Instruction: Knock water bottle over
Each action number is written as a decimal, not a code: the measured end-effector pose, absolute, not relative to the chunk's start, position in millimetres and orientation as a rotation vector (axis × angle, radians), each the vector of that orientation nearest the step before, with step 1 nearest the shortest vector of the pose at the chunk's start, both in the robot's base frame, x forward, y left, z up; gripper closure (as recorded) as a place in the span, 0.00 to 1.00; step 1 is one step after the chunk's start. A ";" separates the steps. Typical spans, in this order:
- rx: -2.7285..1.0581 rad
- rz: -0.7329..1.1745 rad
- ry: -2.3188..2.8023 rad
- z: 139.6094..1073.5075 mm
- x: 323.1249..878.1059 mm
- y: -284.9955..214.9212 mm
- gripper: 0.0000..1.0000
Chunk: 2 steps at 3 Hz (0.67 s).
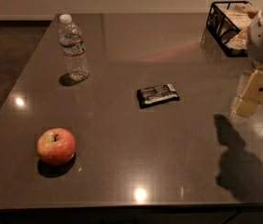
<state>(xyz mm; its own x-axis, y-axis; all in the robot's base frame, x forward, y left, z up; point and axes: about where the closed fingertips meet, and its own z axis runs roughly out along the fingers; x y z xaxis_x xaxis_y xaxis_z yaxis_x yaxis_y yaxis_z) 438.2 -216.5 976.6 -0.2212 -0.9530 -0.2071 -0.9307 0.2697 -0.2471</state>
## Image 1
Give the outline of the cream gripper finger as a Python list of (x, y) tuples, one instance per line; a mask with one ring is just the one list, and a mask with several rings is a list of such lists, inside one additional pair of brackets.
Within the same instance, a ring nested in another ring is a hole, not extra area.
[(233, 99), (230, 109), (237, 116), (249, 118), (253, 116), (260, 107), (261, 104), (244, 100), (242, 97), (237, 96)]

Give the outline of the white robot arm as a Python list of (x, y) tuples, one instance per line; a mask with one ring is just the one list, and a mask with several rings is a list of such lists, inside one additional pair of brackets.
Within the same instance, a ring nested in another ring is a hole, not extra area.
[(254, 69), (244, 72), (239, 80), (231, 112), (249, 118), (263, 105), (263, 8), (252, 19), (247, 33), (247, 54)]

